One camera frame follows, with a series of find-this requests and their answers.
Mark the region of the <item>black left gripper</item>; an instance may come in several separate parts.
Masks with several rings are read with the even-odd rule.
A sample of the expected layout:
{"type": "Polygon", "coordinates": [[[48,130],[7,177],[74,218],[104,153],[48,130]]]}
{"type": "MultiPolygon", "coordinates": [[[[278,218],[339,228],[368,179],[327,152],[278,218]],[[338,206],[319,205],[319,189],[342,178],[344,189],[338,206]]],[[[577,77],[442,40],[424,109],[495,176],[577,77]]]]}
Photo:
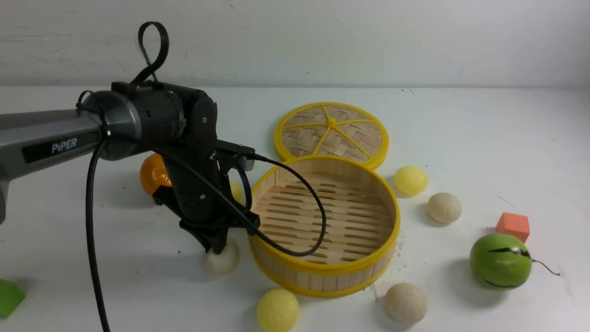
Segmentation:
{"type": "Polygon", "coordinates": [[[206,253],[219,255],[227,246],[223,230],[243,228],[253,235],[260,218],[251,212],[250,194],[243,204],[232,197],[229,172],[221,172],[214,157],[216,142],[186,140],[154,151],[162,156],[171,181],[171,189],[158,193],[158,200],[179,216],[188,230],[203,238],[206,253]]]}

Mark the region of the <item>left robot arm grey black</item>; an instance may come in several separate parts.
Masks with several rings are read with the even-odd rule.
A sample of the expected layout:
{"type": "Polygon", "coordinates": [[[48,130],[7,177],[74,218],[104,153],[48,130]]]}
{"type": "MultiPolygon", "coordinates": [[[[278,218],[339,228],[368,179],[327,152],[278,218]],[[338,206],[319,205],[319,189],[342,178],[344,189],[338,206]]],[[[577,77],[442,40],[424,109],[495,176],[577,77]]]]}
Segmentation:
{"type": "Polygon", "coordinates": [[[254,150],[217,138],[217,104],[204,91],[152,81],[114,83],[80,97],[76,108],[1,116],[1,220],[8,185],[17,178],[98,151],[121,160],[153,151],[140,181],[157,205],[206,251],[220,254],[230,228],[253,233],[260,225],[230,190],[228,172],[253,168],[254,150]]]}

